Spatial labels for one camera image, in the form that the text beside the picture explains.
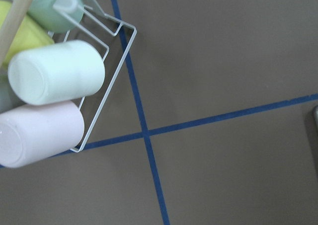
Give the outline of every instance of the yellow object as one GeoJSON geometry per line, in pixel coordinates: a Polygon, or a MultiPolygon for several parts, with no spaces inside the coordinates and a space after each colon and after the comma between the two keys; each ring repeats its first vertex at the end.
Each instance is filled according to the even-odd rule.
{"type": "MultiPolygon", "coordinates": [[[[2,26],[11,5],[12,4],[8,1],[0,0],[0,27],[2,26]]],[[[41,28],[41,26],[38,25],[38,23],[26,15],[14,37],[3,62],[3,66],[7,68],[11,58],[20,51],[51,44],[54,44],[54,41],[48,36],[48,34],[41,28]]]]}

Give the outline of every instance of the white wire rack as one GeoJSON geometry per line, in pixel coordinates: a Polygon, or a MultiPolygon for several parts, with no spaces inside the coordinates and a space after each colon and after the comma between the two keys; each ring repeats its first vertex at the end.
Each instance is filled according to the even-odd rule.
{"type": "MultiPolygon", "coordinates": [[[[97,3],[96,0],[82,0],[82,1],[84,3],[84,7],[79,5],[79,4],[76,4],[76,5],[68,6],[68,7],[65,8],[65,2],[69,2],[70,4],[72,4],[73,0],[56,0],[55,4],[53,5],[53,8],[59,14],[61,14],[65,19],[67,19],[69,22],[73,23],[76,26],[77,29],[79,29],[80,31],[85,33],[89,38],[91,38],[92,40],[94,40],[95,42],[100,44],[105,49],[105,54],[102,55],[103,61],[105,61],[105,59],[106,59],[106,57],[107,57],[107,55],[109,53],[109,46],[104,41],[102,41],[100,38],[95,36],[89,29],[85,28],[81,23],[78,23],[77,21],[75,21],[70,16],[71,15],[70,11],[67,10],[67,8],[68,9],[70,9],[72,7],[75,7],[77,9],[79,8],[80,10],[82,10],[84,12],[85,17],[88,17],[89,19],[91,19],[94,22],[94,24],[96,24],[96,26],[100,27],[105,32],[105,34],[108,34],[108,35],[110,35],[112,37],[116,37],[118,35],[119,31],[122,28],[124,28],[124,27],[133,30],[133,33],[132,33],[132,35],[131,35],[131,37],[129,39],[129,42],[127,44],[127,47],[125,48],[125,50],[123,52],[123,55],[122,55],[118,65],[117,65],[115,73],[114,73],[114,75],[111,78],[111,81],[110,81],[110,83],[109,83],[109,85],[108,85],[108,87],[106,89],[106,92],[105,92],[105,94],[104,94],[104,96],[103,96],[103,98],[102,98],[102,100],[100,102],[100,105],[99,105],[99,107],[98,107],[98,109],[97,109],[97,111],[96,111],[96,113],[95,113],[95,115],[93,117],[93,120],[91,121],[91,123],[89,125],[89,128],[88,128],[86,134],[84,135],[82,143],[80,145],[78,145],[79,147],[77,146],[77,147],[71,149],[74,152],[80,152],[80,151],[82,151],[84,149],[84,147],[85,147],[85,145],[87,143],[87,140],[89,139],[89,136],[90,136],[90,134],[91,134],[91,132],[92,132],[94,126],[95,126],[95,123],[96,123],[96,121],[98,119],[98,116],[99,116],[99,114],[100,114],[100,112],[101,112],[101,110],[102,110],[102,108],[103,108],[103,106],[104,106],[104,104],[105,104],[105,102],[106,102],[106,100],[108,98],[108,95],[109,95],[109,93],[110,93],[110,91],[111,91],[111,89],[112,89],[112,87],[114,85],[114,82],[115,82],[115,80],[116,80],[116,78],[118,76],[118,73],[119,73],[119,71],[120,71],[120,69],[121,69],[121,67],[122,67],[122,65],[123,65],[123,63],[124,63],[124,61],[125,61],[125,59],[127,57],[127,54],[128,54],[128,52],[130,50],[130,47],[131,47],[131,45],[132,45],[132,43],[133,43],[133,41],[135,39],[135,36],[137,34],[137,30],[136,30],[135,26],[133,26],[133,25],[131,25],[131,24],[125,22],[125,21],[122,21],[120,19],[117,19],[114,16],[111,16],[111,15],[105,13],[102,10],[102,8],[99,6],[99,4],[97,3]],[[107,19],[107,20],[110,20],[112,22],[115,22],[117,24],[116,30],[111,30],[110,28],[108,28],[104,23],[102,23],[100,20],[97,19],[95,14],[97,16],[99,16],[99,17],[102,17],[104,19],[107,19]]],[[[68,31],[66,33],[66,35],[64,37],[64,42],[68,40],[70,32],[71,31],[68,31]]],[[[79,104],[79,108],[80,109],[81,109],[81,107],[82,107],[82,105],[84,103],[84,100],[85,100],[85,97],[83,97],[81,99],[81,101],[80,101],[80,104],[79,104]]]]}

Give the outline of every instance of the wire rack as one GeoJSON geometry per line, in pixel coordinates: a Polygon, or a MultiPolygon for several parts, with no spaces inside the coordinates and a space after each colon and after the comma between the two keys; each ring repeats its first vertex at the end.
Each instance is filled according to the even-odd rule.
{"type": "MultiPolygon", "coordinates": [[[[116,37],[120,30],[124,30],[124,29],[130,29],[132,30],[132,34],[130,36],[130,39],[129,39],[129,42],[127,43],[127,46],[126,48],[123,50],[123,54],[120,58],[120,61],[116,67],[116,70],[110,80],[110,83],[108,84],[107,86],[107,89],[106,89],[106,92],[98,106],[98,109],[97,111],[95,112],[94,114],[94,117],[92,119],[92,121],[90,122],[89,124],[89,127],[88,127],[88,130],[87,132],[85,133],[83,139],[82,139],[82,142],[76,146],[75,148],[72,148],[71,150],[74,151],[74,152],[80,152],[84,149],[86,143],[87,143],[87,140],[89,139],[89,136],[95,126],[95,123],[99,117],[99,114],[108,98],[108,95],[114,85],[114,82],[119,74],[119,71],[127,57],[127,54],[133,44],[133,41],[135,39],[135,36],[137,34],[137,30],[135,28],[135,26],[125,22],[125,21],[122,21],[114,16],[111,16],[107,13],[105,13],[103,11],[103,9],[100,7],[100,5],[98,4],[98,2],[96,0],[82,0],[84,5],[79,5],[77,4],[75,7],[79,8],[80,10],[82,10],[84,12],[84,17],[88,17],[95,25],[95,27],[99,27],[100,30],[102,30],[105,34],[109,35],[110,37],[116,37]],[[106,19],[108,21],[111,21],[111,22],[114,22],[116,27],[115,29],[110,29],[109,27],[107,27],[101,20],[100,18],[103,18],[103,19],[106,19]]],[[[77,21],[75,21],[71,16],[70,16],[70,13],[65,10],[65,2],[72,2],[72,0],[56,0],[55,4],[53,5],[53,8],[60,14],[62,15],[65,19],[67,19],[69,22],[71,22],[72,24],[74,24],[76,26],[75,29],[83,32],[84,34],[86,34],[91,40],[93,40],[94,42],[96,42],[97,44],[99,44],[102,48],[104,48],[104,53],[101,55],[102,56],[102,59],[103,59],[103,62],[104,62],[104,65],[105,65],[105,60],[108,56],[108,53],[109,53],[109,46],[108,44],[104,41],[104,40],[101,40],[99,37],[97,37],[95,34],[93,34],[87,27],[83,26],[82,23],[78,23],[77,21]]],[[[70,34],[72,33],[72,31],[74,30],[70,30],[68,31],[65,36],[64,36],[64,39],[63,41],[67,41],[69,39],[69,36],[70,34]]],[[[54,36],[54,33],[53,32],[49,32],[49,35],[51,37],[54,36]]],[[[81,100],[80,100],[80,103],[79,103],[79,108],[81,109],[82,108],[82,105],[85,101],[85,97],[83,97],[81,100]]]]}

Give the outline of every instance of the wooden stick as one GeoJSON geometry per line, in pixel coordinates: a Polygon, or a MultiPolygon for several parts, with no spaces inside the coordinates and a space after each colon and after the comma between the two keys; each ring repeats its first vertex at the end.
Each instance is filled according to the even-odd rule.
{"type": "Polygon", "coordinates": [[[33,0],[14,0],[0,29],[0,68],[33,0]]]}

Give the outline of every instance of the cup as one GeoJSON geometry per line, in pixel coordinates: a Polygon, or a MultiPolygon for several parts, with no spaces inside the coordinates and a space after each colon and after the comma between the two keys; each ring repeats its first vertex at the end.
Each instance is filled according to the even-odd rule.
{"type": "Polygon", "coordinates": [[[24,103],[13,92],[8,77],[0,75],[0,113],[23,105],[24,103]]]}
{"type": "MultiPolygon", "coordinates": [[[[72,2],[62,2],[62,5],[80,5],[83,8],[81,0],[71,0],[72,2]]],[[[28,13],[45,29],[54,31],[56,33],[66,32],[75,27],[56,10],[53,5],[56,0],[33,0],[28,13]]],[[[70,16],[76,21],[80,22],[83,17],[82,9],[74,9],[70,12],[70,16]]]]}
{"type": "Polygon", "coordinates": [[[74,40],[18,53],[10,61],[8,78],[21,100],[44,105],[96,93],[105,67],[94,47],[74,40]]]}
{"type": "Polygon", "coordinates": [[[84,120],[71,101],[23,105],[0,114],[0,164],[18,168],[75,147],[84,120]]]}
{"type": "MultiPolygon", "coordinates": [[[[8,1],[0,0],[0,27],[2,26],[11,5],[12,4],[8,1]]],[[[26,15],[14,37],[3,65],[6,68],[11,58],[22,50],[51,45],[53,43],[54,41],[41,26],[39,26],[31,17],[26,15]]]]}

